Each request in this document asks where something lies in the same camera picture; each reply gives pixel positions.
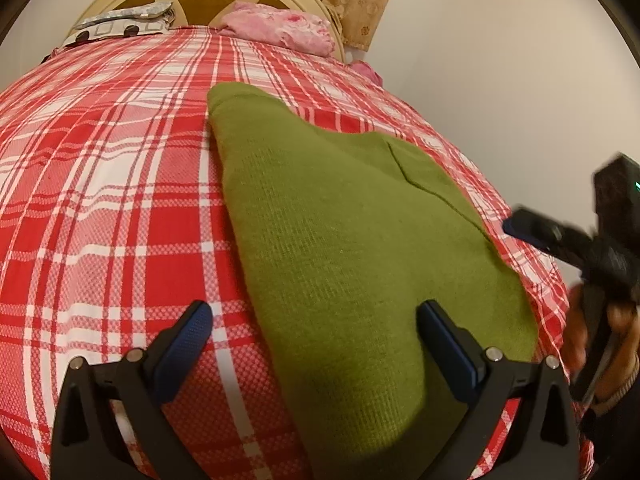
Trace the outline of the person's right hand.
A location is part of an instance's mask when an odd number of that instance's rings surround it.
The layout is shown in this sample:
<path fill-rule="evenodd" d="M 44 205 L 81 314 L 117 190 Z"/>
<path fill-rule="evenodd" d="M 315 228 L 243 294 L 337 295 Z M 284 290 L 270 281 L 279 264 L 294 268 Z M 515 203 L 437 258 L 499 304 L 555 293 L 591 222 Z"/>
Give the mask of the person's right hand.
<path fill-rule="evenodd" d="M 631 392 L 639 377 L 639 307 L 609 304 L 603 310 L 601 339 L 589 335 L 588 288 L 574 285 L 568 293 L 561 349 L 567 371 L 575 379 L 574 396 L 585 406 L 606 411 Z"/>

